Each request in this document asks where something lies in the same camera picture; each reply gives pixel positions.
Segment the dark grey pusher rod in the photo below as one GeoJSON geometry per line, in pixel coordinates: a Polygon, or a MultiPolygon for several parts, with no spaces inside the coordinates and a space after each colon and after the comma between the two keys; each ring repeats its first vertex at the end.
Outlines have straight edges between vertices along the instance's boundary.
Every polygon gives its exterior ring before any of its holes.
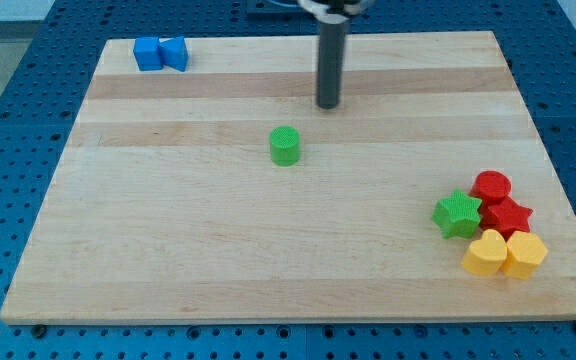
{"type": "Polygon", "coordinates": [[[327,14],[318,18],[316,103],[334,109],[340,103],[348,18],[327,14]]]}

